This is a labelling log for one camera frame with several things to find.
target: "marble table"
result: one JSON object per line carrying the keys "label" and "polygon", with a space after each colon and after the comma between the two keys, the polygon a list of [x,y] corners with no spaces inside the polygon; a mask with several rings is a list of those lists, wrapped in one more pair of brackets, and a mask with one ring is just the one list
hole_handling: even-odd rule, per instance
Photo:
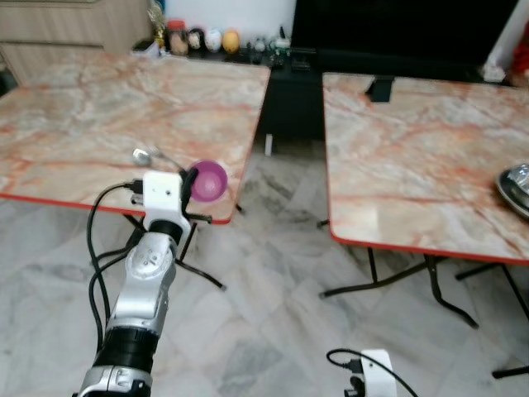
{"label": "marble table", "polygon": [[329,218],[339,242],[529,265],[529,222],[499,198],[496,176],[529,160],[529,93],[372,76],[323,78]]}
{"label": "marble table", "polygon": [[[0,100],[0,197],[91,208],[108,185],[147,171],[132,163],[136,147],[157,146],[184,167],[207,159],[226,169],[224,196],[188,210],[228,223],[268,79],[265,67],[174,57],[68,58]],[[125,191],[101,209],[142,213]]]}

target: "wooden cabinet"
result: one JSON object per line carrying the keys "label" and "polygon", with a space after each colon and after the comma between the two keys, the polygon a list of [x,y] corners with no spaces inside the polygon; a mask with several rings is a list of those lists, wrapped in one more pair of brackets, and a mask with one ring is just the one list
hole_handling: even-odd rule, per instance
{"label": "wooden cabinet", "polygon": [[150,36],[149,0],[0,0],[0,58],[19,84],[76,52],[126,54]]}

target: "metal spoon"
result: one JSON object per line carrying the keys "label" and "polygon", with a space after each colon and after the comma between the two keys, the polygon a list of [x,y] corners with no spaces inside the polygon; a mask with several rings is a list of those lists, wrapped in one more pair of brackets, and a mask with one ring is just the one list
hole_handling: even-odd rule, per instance
{"label": "metal spoon", "polygon": [[158,147],[154,147],[150,152],[144,151],[143,149],[136,148],[132,152],[132,160],[134,161],[134,164],[139,165],[140,167],[149,167],[152,165],[152,158],[157,158],[161,160],[168,161],[169,163],[173,164],[179,169],[182,169],[182,166],[171,159],[170,157],[166,156],[163,151],[161,151]]}

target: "black bracket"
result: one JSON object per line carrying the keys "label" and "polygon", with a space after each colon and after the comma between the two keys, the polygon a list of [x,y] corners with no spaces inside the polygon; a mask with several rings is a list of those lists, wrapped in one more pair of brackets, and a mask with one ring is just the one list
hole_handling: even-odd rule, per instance
{"label": "black bracket", "polygon": [[389,102],[394,80],[395,76],[375,76],[373,82],[369,88],[367,88],[365,95],[371,99],[371,102]]}

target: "marble tiled floor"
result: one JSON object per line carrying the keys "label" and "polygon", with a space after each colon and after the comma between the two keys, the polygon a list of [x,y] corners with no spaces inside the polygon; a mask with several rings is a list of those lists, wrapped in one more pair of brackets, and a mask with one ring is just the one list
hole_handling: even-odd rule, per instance
{"label": "marble tiled floor", "polygon": [[[454,273],[475,263],[440,265],[444,296],[474,316],[479,330],[435,302],[425,273],[320,300],[324,289],[369,279],[366,250],[341,246],[314,227],[326,217],[321,144],[285,142],[272,158],[260,153],[257,147],[241,196],[247,214],[228,226],[201,226],[187,257],[227,292],[177,272],[154,397],[338,397],[349,375],[326,362],[336,347],[387,349],[394,370],[421,397],[527,397],[528,376],[489,374],[529,362],[529,324],[500,270],[459,283]],[[71,395],[92,362],[87,215],[0,202],[1,396]],[[98,252],[122,246],[131,232],[116,214],[99,213],[95,225]],[[420,260],[376,256],[382,276]],[[526,295],[528,270],[513,270]],[[121,275],[120,266],[107,275],[112,298]]]}

